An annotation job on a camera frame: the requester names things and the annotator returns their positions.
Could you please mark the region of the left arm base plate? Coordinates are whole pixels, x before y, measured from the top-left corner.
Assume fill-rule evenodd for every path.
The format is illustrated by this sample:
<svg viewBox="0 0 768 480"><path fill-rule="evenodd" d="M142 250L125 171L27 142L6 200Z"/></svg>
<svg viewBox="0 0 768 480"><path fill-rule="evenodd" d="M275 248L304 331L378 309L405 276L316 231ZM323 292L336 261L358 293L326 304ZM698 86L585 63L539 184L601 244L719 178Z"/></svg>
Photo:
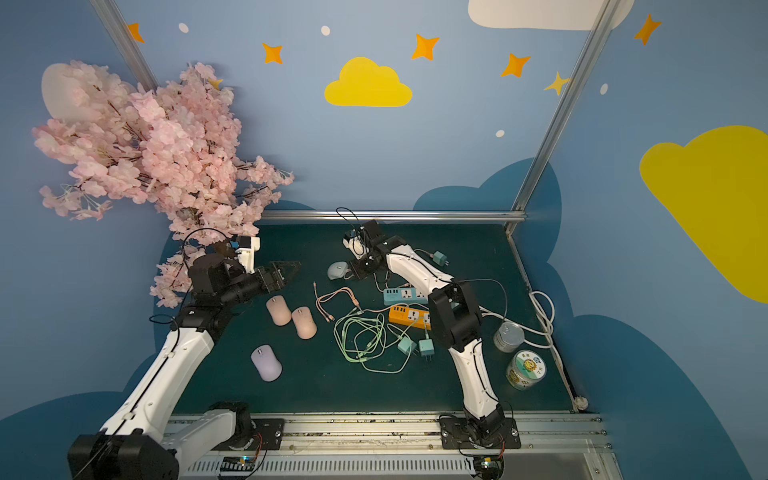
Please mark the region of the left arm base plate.
<svg viewBox="0 0 768 480"><path fill-rule="evenodd" d="M285 428L283 418L252 418L244 433L235 433L230 439L213 448L214 451L277 451L281 448Z"/></svg>

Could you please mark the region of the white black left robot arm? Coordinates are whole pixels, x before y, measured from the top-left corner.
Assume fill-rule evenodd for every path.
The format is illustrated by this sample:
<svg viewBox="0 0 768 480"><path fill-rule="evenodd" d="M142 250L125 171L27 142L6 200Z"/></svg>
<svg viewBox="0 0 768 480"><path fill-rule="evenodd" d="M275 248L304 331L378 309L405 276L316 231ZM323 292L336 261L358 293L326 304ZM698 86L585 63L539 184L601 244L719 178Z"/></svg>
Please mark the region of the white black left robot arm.
<svg viewBox="0 0 768 480"><path fill-rule="evenodd" d="M194 373L230 323L234 307L282 290L297 261L247 269L219 253L188 269L192 300L171 322L166 341L123 405L91 435L79 436L67 460L74 479L177 479L218 446L247 449L257 441L246 403L220 401L180 432L168 422Z"/></svg>

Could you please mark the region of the pale green wireless mouse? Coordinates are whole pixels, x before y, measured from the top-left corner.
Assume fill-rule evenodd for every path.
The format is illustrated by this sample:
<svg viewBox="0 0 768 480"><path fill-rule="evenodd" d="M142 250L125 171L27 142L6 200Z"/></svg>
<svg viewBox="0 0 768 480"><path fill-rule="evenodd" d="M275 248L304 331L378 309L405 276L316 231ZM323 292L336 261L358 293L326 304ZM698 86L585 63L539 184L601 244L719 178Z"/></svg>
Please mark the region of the pale green wireless mouse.
<svg viewBox="0 0 768 480"><path fill-rule="evenodd" d="M334 262L327 269L327 277L331 281L350 279L352 276L353 272L348 262Z"/></svg>

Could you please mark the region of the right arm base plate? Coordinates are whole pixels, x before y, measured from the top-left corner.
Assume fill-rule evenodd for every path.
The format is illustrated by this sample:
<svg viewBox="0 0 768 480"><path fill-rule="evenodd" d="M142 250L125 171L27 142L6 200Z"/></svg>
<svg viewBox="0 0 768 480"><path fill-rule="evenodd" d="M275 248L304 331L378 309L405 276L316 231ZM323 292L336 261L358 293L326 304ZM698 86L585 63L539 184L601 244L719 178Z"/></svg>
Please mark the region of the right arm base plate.
<svg viewBox="0 0 768 480"><path fill-rule="evenodd" d="M503 418L495 426L477 423L455 415L440 415L437 419L442 448L468 452L475 449L520 449L520 432L516 422Z"/></svg>

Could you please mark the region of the teal charger with green cable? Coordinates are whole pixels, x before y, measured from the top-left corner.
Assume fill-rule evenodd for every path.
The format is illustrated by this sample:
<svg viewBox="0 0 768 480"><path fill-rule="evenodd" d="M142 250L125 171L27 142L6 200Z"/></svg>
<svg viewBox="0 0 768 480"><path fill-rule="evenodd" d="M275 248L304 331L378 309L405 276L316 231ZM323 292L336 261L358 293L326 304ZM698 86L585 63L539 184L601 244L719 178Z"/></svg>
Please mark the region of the teal charger with green cable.
<svg viewBox="0 0 768 480"><path fill-rule="evenodd" d="M408 357L408 356L412 355L416 351L417 344L410 337L403 336L403 337L401 337L399 339L399 341L397 343L397 349L403 355Z"/></svg>

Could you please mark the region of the lilac wireless mouse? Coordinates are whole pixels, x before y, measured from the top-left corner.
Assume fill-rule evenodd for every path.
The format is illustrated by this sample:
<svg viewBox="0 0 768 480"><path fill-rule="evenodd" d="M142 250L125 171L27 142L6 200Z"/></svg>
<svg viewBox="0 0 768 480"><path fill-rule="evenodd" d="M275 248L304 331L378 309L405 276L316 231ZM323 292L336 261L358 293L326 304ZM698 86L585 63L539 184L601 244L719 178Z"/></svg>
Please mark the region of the lilac wireless mouse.
<svg viewBox="0 0 768 480"><path fill-rule="evenodd" d="M251 361L265 382L277 380L283 372L283 366L270 345L257 347L251 353Z"/></svg>

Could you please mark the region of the pink wireless mouse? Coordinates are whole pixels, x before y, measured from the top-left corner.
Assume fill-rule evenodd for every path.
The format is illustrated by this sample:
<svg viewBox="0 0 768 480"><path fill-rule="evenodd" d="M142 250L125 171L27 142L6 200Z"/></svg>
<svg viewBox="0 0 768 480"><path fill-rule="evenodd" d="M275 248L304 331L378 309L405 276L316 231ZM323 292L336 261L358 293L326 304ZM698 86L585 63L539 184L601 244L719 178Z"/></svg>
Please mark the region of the pink wireless mouse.
<svg viewBox="0 0 768 480"><path fill-rule="evenodd" d="M300 339L309 340L317 334L317 325L309 307L295 309L292 312L292 322Z"/></svg>
<svg viewBox="0 0 768 480"><path fill-rule="evenodd" d="M266 308L276 326L282 327L292 321L292 311L282 295L275 295L267 300Z"/></svg>

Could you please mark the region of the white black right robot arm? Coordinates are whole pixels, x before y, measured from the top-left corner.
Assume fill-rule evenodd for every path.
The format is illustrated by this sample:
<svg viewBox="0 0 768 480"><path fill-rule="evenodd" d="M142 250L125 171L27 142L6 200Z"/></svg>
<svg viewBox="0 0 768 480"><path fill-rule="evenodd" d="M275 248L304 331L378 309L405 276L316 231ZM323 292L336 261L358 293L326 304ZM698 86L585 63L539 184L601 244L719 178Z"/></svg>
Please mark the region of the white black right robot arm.
<svg viewBox="0 0 768 480"><path fill-rule="evenodd" d="M469 433L488 443L501 432L506 417L487 372L481 310L470 284L429 265L401 237L386 236L374 220L352 227L343 245L355 257L351 268L356 277L388 271L426 296L432 334L448 350L457 371Z"/></svg>

